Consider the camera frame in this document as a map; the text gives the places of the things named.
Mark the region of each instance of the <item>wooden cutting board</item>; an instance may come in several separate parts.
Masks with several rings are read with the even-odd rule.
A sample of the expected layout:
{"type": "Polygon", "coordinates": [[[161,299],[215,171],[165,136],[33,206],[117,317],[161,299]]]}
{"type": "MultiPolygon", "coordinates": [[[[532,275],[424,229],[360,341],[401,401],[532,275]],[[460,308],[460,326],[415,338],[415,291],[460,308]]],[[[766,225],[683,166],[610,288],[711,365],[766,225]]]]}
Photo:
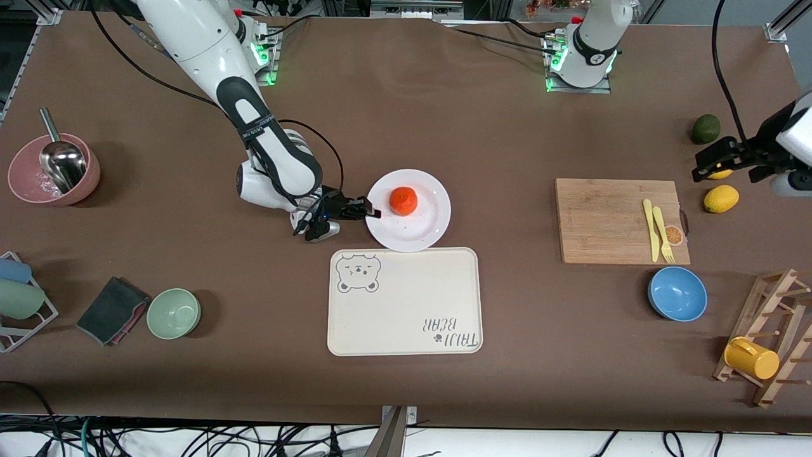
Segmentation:
{"type": "MultiPolygon", "coordinates": [[[[662,254],[651,261],[644,198],[660,207],[666,226],[682,229],[674,181],[557,179],[555,195],[564,263],[666,264],[662,254]]],[[[691,264],[687,240],[672,251],[678,265],[691,264]]]]}

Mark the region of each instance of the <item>green bowl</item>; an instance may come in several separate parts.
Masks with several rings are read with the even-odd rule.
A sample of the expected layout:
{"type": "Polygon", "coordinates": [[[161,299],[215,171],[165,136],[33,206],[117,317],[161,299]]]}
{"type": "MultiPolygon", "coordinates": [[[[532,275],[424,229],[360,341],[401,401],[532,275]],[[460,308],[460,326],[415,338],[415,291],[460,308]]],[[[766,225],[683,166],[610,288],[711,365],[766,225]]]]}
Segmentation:
{"type": "Polygon", "coordinates": [[[185,289],[169,289],[155,297],[147,310],[149,331],[162,340],[174,340],[192,331],[201,319],[201,305],[185,289]]]}

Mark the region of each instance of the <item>bear cartoon drawing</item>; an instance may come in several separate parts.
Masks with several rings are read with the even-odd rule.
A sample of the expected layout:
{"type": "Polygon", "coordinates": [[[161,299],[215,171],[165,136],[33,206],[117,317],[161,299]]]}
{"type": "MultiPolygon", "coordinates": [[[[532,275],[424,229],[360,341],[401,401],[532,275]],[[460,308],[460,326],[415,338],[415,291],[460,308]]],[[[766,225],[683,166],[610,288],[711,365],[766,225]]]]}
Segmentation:
{"type": "Polygon", "coordinates": [[[365,289],[367,292],[378,290],[381,261],[375,255],[342,257],[335,263],[335,269],[339,272],[339,292],[347,293],[352,289],[365,289]]]}

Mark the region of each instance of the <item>bowl rim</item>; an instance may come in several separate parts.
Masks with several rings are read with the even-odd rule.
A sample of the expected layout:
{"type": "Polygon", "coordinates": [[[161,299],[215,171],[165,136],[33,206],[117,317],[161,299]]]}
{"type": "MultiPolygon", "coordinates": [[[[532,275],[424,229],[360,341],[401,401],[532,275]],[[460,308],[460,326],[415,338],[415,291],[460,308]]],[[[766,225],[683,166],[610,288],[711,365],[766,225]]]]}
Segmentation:
{"type": "MultiPolygon", "coordinates": [[[[84,156],[84,160],[85,160],[85,162],[87,162],[87,169],[89,170],[90,169],[90,163],[95,161],[95,158],[93,157],[93,152],[91,152],[91,150],[90,150],[90,146],[88,146],[88,144],[85,143],[84,140],[82,140],[81,138],[77,137],[76,135],[74,135],[72,133],[59,132],[59,136],[60,137],[62,137],[62,136],[71,137],[71,139],[76,139],[77,142],[79,142],[79,144],[77,144],[76,146],[78,146],[79,150],[82,151],[82,155],[84,156]]],[[[35,141],[39,141],[42,138],[47,138],[47,137],[49,137],[49,136],[48,135],[42,135],[42,136],[36,137],[33,140],[25,143],[25,146],[19,148],[19,150],[17,151],[17,154],[14,154],[14,158],[11,160],[11,162],[8,165],[8,171],[6,172],[6,183],[8,183],[8,188],[11,190],[11,193],[14,194],[15,197],[19,198],[20,200],[22,200],[22,201],[24,201],[26,203],[31,203],[31,204],[34,204],[34,205],[45,205],[45,204],[48,204],[48,203],[57,202],[57,201],[65,198],[65,197],[67,197],[68,195],[70,195],[74,190],[76,190],[76,187],[79,187],[79,184],[77,183],[76,186],[73,187],[73,189],[70,189],[70,190],[67,191],[67,194],[59,195],[57,198],[53,198],[51,200],[45,200],[44,202],[38,202],[38,201],[34,201],[34,200],[29,200],[29,199],[23,197],[22,195],[17,194],[17,190],[15,188],[11,187],[11,169],[14,167],[14,162],[17,161],[17,158],[19,157],[19,155],[23,153],[23,150],[25,148],[29,147],[35,141]]],[[[87,177],[87,175],[88,175],[88,173],[85,172],[84,176],[82,176],[82,179],[80,179],[79,182],[82,182],[84,180],[84,178],[87,177]]]]}
{"type": "Polygon", "coordinates": [[[201,317],[201,305],[200,305],[200,302],[197,300],[197,297],[195,297],[195,294],[193,294],[192,292],[190,292],[190,291],[188,291],[188,290],[186,290],[186,289],[183,289],[183,288],[180,288],[180,287],[174,287],[174,288],[172,288],[172,289],[167,289],[167,290],[164,290],[163,292],[161,292],[160,294],[158,294],[158,295],[157,295],[155,298],[153,298],[153,299],[152,299],[152,301],[149,303],[149,307],[147,308],[147,328],[149,328],[149,332],[150,332],[150,333],[152,333],[152,334],[153,334],[155,337],[157,337],[157,338],[161,338],[162,340],[174,340],[174,339],[176,339],[176,338],[180,338],[180,337],[182,337],[182,336],[185,336],[185,335],[187,335],[189,332],[191,332],[191,331],[192,331],[192,330],[193,330],[193,329],[194,329],[194,328],[197,326],[197,323],[200,321],[200,317],[201,317]],[[193,302],[193,303],[194,303],[195,314],[196,314],[196,315],[195,315],[195,320],[192,322],[192,324],[189,326],[189,328],[188,328],[188,329],[185,329],[185,330],[184,330],[184,331],[183,331],[183,332],[182,332],[180,335],[175,336],[175,337],[162,337],[162,336],[160,336],[160,335],[157,335],[157,334],[155,333],[155,331],[153,330],[153,326],[152,326],[152,325],[150,324],[150,322],[149,322],[149,315],[150,315],[150,313],[151,313],[151,312],[152,312],[152,310],[153,310],[153,305],[155,304],[155,302],[156,302],[156,301],[157,301],[157,300],[158,300],[158,299],[159,299],[159,298],[160,298],[162,295],[164,295],[164,294],[166,294],[166,293],[169,293],[169,292],[173,292],[173,291],[175,291],[175,290],[180,290],[180,291],[182,291],[182,292],[185,292],[185,293],[186,293],[188,296],[192,297],[192,300],[194,300],[194,302],[193,302]]]}
{"type": "Polygon", "coordinates": [[[693,320],[699,319],[700,317],[702,317],[703,314],[705,314],[705,310],[708,307],[708,291],[707,291],[707,288],[705,287],[705,283],[702,282],[701,279],[699,279],[699,276],[697,276],[696,273],[688,270],[688,268],[681,267],[679,265],[669,265],[669,266],[667,266],[665,268],[660,268],[654,274],[654,276],[651,277],[651,281],[649,281],[649,301],[651,302],[651,306],[654,307],[654,309],[657,310],[657,312],[659,312],[662,316],[665,316],[666,318],[668,318],[670,320],[675,320],[677,322],[691,322],[693,320]],[[674,269],[690,273],[690,275],[693,276],[699,282],[699,286],[702,287],[702,295],[704,296],[704,303],[702,304],[702,309],[697,313],[696,317],[693,317],[691,319],[677,319],[676,317],[670,316],[669,313],[665,312],[657,304],[656,300],[654,300],[654,294],[652,293],[652,289],[654,287],[654,280],[657,279],[657,276],[659,276],[660,273],[662,273],[662,272],[664,272],[666,270],[674,270],[674,269]]]}

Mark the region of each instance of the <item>yellow cup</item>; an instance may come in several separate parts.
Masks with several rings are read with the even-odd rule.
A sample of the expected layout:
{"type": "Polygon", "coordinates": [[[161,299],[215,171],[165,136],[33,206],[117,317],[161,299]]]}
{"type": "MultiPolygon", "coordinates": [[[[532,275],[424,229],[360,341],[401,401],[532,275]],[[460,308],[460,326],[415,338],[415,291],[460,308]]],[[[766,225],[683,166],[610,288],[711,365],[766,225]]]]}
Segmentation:
{"type": "Polygon", "coordinates": [[[752,377],[769,379],[778,371],[778,355],[748,340],[735,337],[724,348],[724,362],[752,377]]]}

